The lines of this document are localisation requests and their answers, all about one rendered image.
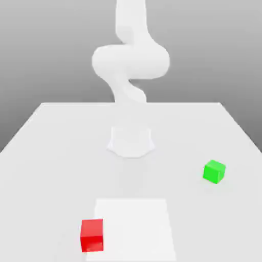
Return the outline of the small green cube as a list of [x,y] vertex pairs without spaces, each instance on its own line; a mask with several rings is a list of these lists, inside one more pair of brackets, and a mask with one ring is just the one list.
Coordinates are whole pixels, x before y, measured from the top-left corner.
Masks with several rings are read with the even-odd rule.
[[210,160],[204,166],[203,179],[218,184],[225,175],[226,165],[215,160]]

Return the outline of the small red cube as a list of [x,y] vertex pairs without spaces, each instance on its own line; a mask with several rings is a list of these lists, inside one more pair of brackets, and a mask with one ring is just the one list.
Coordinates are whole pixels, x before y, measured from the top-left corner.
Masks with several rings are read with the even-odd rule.
[[103,247],[103,219],[82,220],[80,230],[81,251],[100,252]]

